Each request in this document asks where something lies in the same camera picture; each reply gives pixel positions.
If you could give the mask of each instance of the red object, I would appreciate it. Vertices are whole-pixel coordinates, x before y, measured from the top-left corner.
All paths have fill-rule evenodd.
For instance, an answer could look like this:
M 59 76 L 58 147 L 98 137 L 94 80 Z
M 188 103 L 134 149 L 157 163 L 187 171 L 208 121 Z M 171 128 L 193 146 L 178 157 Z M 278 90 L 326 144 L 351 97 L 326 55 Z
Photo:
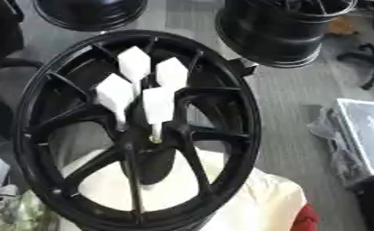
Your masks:
M 316 231 L 316 223 L 319 218 L 313 211 L 312 206 L 305 205 L 295 219 L 291 231 Z

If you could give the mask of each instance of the wheel rim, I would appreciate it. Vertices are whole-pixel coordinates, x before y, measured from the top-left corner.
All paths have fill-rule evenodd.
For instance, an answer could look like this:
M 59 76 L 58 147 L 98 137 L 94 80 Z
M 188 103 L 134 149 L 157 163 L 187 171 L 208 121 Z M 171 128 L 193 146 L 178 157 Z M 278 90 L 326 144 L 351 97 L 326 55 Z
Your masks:
M 190 67 L 189 87 L 176 93 L 175 119 L 164 125 L 164 142 L 155 147 L 139 142 L 148 141 L 149 131 L 141 122 L 143 119 L 135 115 L 140 105 L 137 101 L 128 110 L 127 115 L 133 121 L 123 133 L 115 130 L 116 121 L 109 111 L 92 103 L 93 87 L 102 80 L 99 77 L 104 78 L 107 71 L 116 72 L 116 54 L 132 45 L 145 48 L 154 60 L 171 55 Z M 94 79 L 72 79 L 74 73 L 87 66 L 85 63 L 90 60 L 101 61 L 111 68 Z M 60 90 L 61 97 L 54 95 L 55 88 Z M 69 105 L 69 96 L 80 103 L 67 109 L 62 98 Z M 189 104 L 198 107 L 211 119 L 216 129 L 188 125 L 184 115 Z M 82 167 L 80 172 L 63 179 L 58 167 L 51 164 L 55 160 L 50 154 L 48 136 L 60 127 L 85 121 L 105 128 L 114 145 L 91 164 L 86 164 L 87 167 Z M 179 230 L 205 222 L 243 185 L 257 158 L 260 127 L 257 104 L 250 89 L 215 51 L 190 39 L 164 32 L 116 32 L 71 47 L 35 75 L 18 107 L 14 149 L 24 177 L 40 199 L 80 226 L 97 230 Z M 199 140 L 218 140 L 230 147 L 228 162 L 211 184 L 193 148 L 193 142 Z M 137 174 L 129 176 L 134 205 L 131 212 L 105 208 L 74 190 L 74 185 L 110 162 L 125 160 L 127 166 L 135 170 L 137 160 L 134 152 L 163 148 L 181 151 L 200 186 L 200 193 L 181 205 L 144 213 L 140 206 L 143 201 L 138 195 Z
M 33 0 L 33 5 L 48 23 L 73 31 L 101 32 L 133 22 L 144 12 L 147 1 Z

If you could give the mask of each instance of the gray carpet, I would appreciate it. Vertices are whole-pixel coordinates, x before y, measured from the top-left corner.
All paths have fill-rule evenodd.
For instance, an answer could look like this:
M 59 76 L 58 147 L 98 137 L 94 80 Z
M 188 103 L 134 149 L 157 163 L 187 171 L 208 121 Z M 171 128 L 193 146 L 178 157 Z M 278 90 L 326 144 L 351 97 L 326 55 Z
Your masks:
M 17 56 L 46 61 L 74 42 L 95 35 L 54 27 L 35 13 L 30 0 L 18 2 L 26 14 L 23 31 L 27 48 Z M 151 0 L 143 16 L 124 29 L 178 33 L 210 46 L 226 58 L 235 58 L 237 55 L 222 43 L 214 30 L 214 16 L 221 6 L 221 0 Z M 263 118 L 263 142 L 257 167 L 294 180 L 304 188 L 321 217 L 320 231 L 366 230 L 355 198 L 332 174 L 325 143 L 306 129 L 317 108 L 328 106 L 336 97 L 374 100 L 374 88 L 367 92 L 357 87 L 368 69 L 335 59 L 337 54 L 353 49 L 360 42 L 374 42 L 370 22 L 357 17 L 352 20 L 361 35 L 326 38 L 322 54 L 314 64 L 301 69 L 260 67 L 254 76 L 247 77 Z M 13 76 L 6 70 L 0 78 L 4 97 L 12 107 L 16 106 L 23 86 L 32 75 L 29 69 L 20 73 Z M 4 155 L 11 155 L 9 145 L 0 149 Z

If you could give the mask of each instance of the rim lip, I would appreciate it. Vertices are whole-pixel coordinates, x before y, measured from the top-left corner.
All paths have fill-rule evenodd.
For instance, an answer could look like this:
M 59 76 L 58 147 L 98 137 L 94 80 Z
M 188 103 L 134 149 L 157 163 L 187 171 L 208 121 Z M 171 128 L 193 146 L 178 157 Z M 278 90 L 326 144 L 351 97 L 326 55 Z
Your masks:
M 319 46 L 315 49 L 313 53 L 308 55 L 307 57 L 301 59 L 301 60 L 295 60 L 295 61 L 270 61 L 270 60 L 264 60 L 258 57 L 257 55 L 250 55 L 250 54 L 245 54 L 245 52 L 240 49 L 240 45 L 238 42 L 233 41 L 230 39 L 226 33 L 224 32 L 224 29 L 222 27 L 222 15 L 223 15 L 223 10 L 220 10 L 215 19 L 215 29 L 217 30 L 218 36 L 222 39 L 225 44 L 230 47 L 234 52 L 239 54 L 242 57 L 245 57 L 248 60 L 252 60 L 258 64 L 268 66 L 268 67 L 273 67 L 273 68 L 280 68 L 280 69 L 293 69 L 293 68 L 301 68 L 303 66 L 306 66 L 308 64 L 311 64 L 314 62 L 321 51 L 322 44 L 319 44 Z
M 246 1 L 249 5 L 256 6 L 256 4 L 254 3 L 253 0 L 244 0 L 244 1 Z M 344 9 L 338 11 L 338 12 L 330 13 L 330 14 L 307 14 L 307 13 L 289 12 L 289 11 L 284 11 L 282 8 L 277 7 L 276 5 L 270 5 L 263 0 L 260 0 L 258 2 L 262 5 L 268 5 L 270 8 L 278 11 L 280 14 L 287 14 L 287 15 L 299 16 L 299 17 L 308 17 L 308 18 L 313 18 L 313 19 L 318 19 L 318 20 L 323 20 L 324 19 L 324 20 L 329 21 L 334 17 L 346 14 L 349 11 L 351 11 L 356 6 L 358 0 L 351 0 L 351 3 L 349 3 L 349 5 L 346 8 L 344 8 Z
M 40 7 L 40 0 L 33 0 L 33 7 L 35 8 L 35 11 L 41 18 L 43 18 L 46 22 L 56 25 L 58 27 L 77 32 L 103 32 L 123 27 L 136 20 L 139 16 L 141 16 L 147 7 L 147 0 L 140 1 L 140 7 L 137 8 L 135 12 L 133 14 L 130 14 L 128 17 L 125 17 L 121 20 L 115 20 L 109 23 L 98 23 L 94 25 L 66 23 L 65 21 L 52 15 L 49 15 L 47 12 L 43 11 Z
M 136 35 L 138 33 L 141 34 L 149 34 L 150 36 L 165 36 L 166 38 L 174 38 L 174 39 L 182 39 L 184 42 L 188 42 L 187 44 L 194 45 L 196 48 L 202 49 L 205 52 L 208 52 L 208 55 L 210 56 L 210 60 L 217 64 L 218 67 L 222 69 L 222 71 L 230 77 L 230 80 L 233 80 L 236 82 L 238 87 L 241 87 L 242 96 L 244 97 L 244 104 L 245 107 L 248 110 L 248 114 L 250 117 L 248 120 L 248 126 L 251 126 L 251 129 L 253 134 L 251 134 L 251 140 L 250 146 L 248 147 L 248 150 L 245 152 L 244 159 L 242 162 L 248 162 L 245 166 L 240 168 L 238 172 L 236 172 L 236 177 L 234 178 L 234 181 L 232 181 L 229 184 L 229 189 L 224 190 L 222 194 L 217 195 L 217 199 L 213 201 L 213 203 L 205 205 L 205 207 L 196 209 L 193 211 L 192 214 L 189 215 L 180 215 L 178 217 L 172 217 L 172 220 L 167 220 L 167 224 L 154 224 L 153 226 L 145 226 L 145 227 L 135 227 L 135 226 L 117 226 L 113 227 L 112 224 L 104 223 L 101 218 L 92 217 L 90 213 L 82 213 L 78 211 L 77 209 L 71 208 L 67 205 L 61 205 L 62 201 L 66 201 L 63 199 L 58 199 L 56 197 L 52 197 L 50 195 L 44 194 L 44 191 L 47 189 L 43 187 L 43 185 L 40 185 L 34 176 L 35 172 L 31 170 L 31 168 L 28 168 L 29 164 L 26 161 L 26 155 L 23 154 L 25 152 L 25 149 L 29 148 L 29 144 L 25 140 L 24 137 L 24 127 L 22 121 L 27 122 L 29 118 L 28 107 L 31 107 L 32 103 L 36 100 L 36 98 L 33 97 L 35 94 L 34 92 L 41 91 L 40 89 L 37 89 L 40 87 L 42 83 L 45 81 L 45 73 L 53 68 L 56 68 L 58 66 L 61 66 L 62 60 L 69 60 L 70 57 L 76 56 L 76 52 L 81 51 L 81 49 L 84 49 L 88 47 L 90 44 L 97 43 L 97 42 L 103 42 L 106 41 L 107 38 L 113 36 L 125 36 L 125 35 Z M 191 224 L 202 222 L 202 220 L 212 213 L 214 213 L 218 208 L 223 206 L 225 203 L 227 203 L 232 196 L 234 196 L 241 186 L 243 186 L 244 182 L 246 181 L 248 175 L 251 173 L 253 167 L 255 166 L 255 162 L 257 159 L 257 154 L 259 150 L 260 140 L 261 140 L 261 121 L 260 121 L 260 114 L 258 111 L 258 106 L 255 98 L 252 95 L 252 92 L 250 88 L 248 87 L 245 80 L 241 77 L 239 77 L 234 70 L 228 66 L 228 62 L 222 58 L 216 51 L 213 51 L 212 49 L 204 46 L 203 44 L 200 44 L 196 41 L 193 41 L 188 38 L 184 38 L 180 35 L 170 34 L 167 32 L 154 32 L 154 31 L 141 31 L 141 30 L 130 30 L 130 31 L 124 31 L 124 32 L 111 32 L 99 36 L 95 36 L 92 38 L 89 38 L 83 42 L 79 42 L 66 51 L 59 54 L 57 57 L 55 57 L 52 61 L 50 61 L 48 64 L 43 66 L 32 78 L 32 80 L 29 82 L 27 87 L 25 88 L 25 91 L 23 93 L 22 100 L 17 107 L 17 113 L 14 117 L 14 152 L 16 160 L 19 163 L 20 169 L 26 179 L 26 181 L 31 186 L 32 190 L 35 192 L 35 194 L 41 199 L 42 202 L 44 202 L 47 206 L 51 207 L 54 211 L 61 214 L 63 217 L 66 217 L 70 221 L 74 222 L 77 225 L 81 226 L 87 226 L 91 228 L 96 228 L 97 230 L 133 230 L 133 231 L 139 231 L 139 230 L 150 230 L 150 231 L 158 231 L 158 230 L 172 230 L 177 228 L 183 228 L 186 226 L 190 226 Z

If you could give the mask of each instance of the foam block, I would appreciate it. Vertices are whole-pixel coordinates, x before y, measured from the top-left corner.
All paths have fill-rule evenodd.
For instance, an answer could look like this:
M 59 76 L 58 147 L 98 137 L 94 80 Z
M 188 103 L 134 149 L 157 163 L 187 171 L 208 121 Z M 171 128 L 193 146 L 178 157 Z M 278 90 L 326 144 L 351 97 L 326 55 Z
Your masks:
M 189 71 L 177 58 L 165 60 L 156 65 L 156 80 L 162 87 L 177 91 L 185 88 Z
M 118 54 L 117 58 L 121 73 L 132 82 L 136 95 L 139 95 L 141 79 L 151 72 L 151 58 L 136 46 Z
M 153 141 L 159 143 L 162 123 L 173 120 L 174 92 L 165 87 L 149 88 L 144 90 L 143 97 L 147 122 L 153 125 Z
M 117 118 L 118 128 L 126 123 L 126 108 L 134 101 L 132 84 L 117 74 L 110 74 L 97 87 L 98 102 L 112 111 Z

